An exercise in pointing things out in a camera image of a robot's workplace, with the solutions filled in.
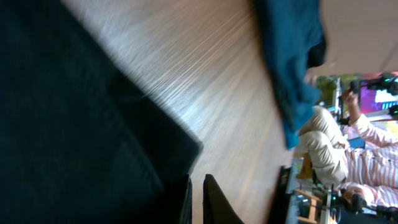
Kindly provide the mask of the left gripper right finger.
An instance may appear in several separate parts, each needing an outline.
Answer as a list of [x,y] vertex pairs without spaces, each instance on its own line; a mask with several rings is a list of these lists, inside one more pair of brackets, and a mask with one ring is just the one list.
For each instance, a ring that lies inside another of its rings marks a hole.
[[211,174],[203,182],[203,223],[243,224]]

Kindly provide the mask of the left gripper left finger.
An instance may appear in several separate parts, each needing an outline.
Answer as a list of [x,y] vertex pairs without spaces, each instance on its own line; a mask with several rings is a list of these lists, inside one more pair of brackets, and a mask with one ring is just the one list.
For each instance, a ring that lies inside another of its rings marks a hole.
[[175,186],[174,209],[174,223],[192,224],[192,181],[188,174]]

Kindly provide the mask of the black shorts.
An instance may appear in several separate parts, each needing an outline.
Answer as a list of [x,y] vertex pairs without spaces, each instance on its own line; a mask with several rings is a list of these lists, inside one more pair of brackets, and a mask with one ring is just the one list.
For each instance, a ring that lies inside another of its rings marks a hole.
[[60,1],[1,2],[2,223],[174,223],[201,149]]

